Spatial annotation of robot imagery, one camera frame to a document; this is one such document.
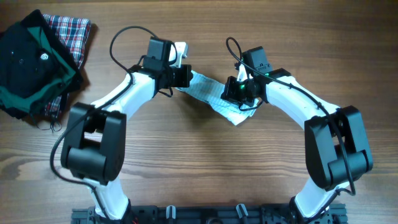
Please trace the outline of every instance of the plaid cloth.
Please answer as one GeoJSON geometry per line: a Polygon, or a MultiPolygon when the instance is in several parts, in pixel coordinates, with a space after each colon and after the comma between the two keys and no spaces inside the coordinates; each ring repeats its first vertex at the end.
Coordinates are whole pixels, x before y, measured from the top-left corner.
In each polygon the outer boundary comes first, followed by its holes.
{"type": "MultiPolygon", "coordinates": [[[[61,43],[69,50],[77,67],[80,68],[85,57],[85,45],[90,33],[91,21],[67,16],[51,16],[47,14],[43,14],[43,16],[61,43]]],[[[67,99],[68,94],[56,97],[56,99],[48,103],[42,114],[57,118],[65,109],[67,99]]]]}

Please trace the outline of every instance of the wood surface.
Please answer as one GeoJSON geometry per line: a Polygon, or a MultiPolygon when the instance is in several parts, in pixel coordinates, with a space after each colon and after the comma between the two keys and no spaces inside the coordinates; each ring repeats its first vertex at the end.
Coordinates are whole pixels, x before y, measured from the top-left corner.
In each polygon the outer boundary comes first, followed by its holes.
{"type": "MultiPolygon", "coordinates": [[[[86,85],[71,104],[97,100],[123,80],[109,43],[126,26],[186,41],[184,63],[219,82],[236,75],[227,37],[243,50],[261,45],[274,68],[292,72],[320,98],[362,112],[373,170],[356,182],[357,196],[343,194],[337,201],[347,204],[350,223],[398,222],[397,1],[59,2],[0,3],[0,30],[34,9],[91,19],[86,85]]],[[[148,40],[143,31],[127,31],[114,54],[132,65],[146,53],[148,40]]],[[[300,191],[308,179],[304,133],[281,110],[264,105],[233,126],[210,106],[174,92],[171,99],[156,96],[127,124],[121,178],[133,205],[286,203],[300,191]]],[[[60,134],[0,113],[1,223],[69,223],[72,208],[93,205],[84,187],[50,171],[50,150],[60,134]]]]}

